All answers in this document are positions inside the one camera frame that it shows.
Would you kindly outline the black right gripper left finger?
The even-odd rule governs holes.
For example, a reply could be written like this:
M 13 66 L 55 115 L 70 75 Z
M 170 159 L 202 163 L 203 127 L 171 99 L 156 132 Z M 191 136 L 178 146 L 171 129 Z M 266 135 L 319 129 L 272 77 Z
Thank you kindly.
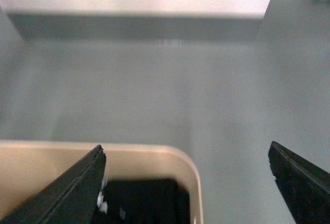
M 90 223 L 105 166 L 106 155 L 97 145 L 1 223 Z

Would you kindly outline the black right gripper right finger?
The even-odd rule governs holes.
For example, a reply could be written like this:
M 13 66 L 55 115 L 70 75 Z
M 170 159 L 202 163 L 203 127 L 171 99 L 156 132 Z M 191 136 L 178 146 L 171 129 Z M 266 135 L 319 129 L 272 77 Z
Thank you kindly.
M 268 158 L 275 183 L 296 223 L 329 223 L 329 173 L 276 141 Z

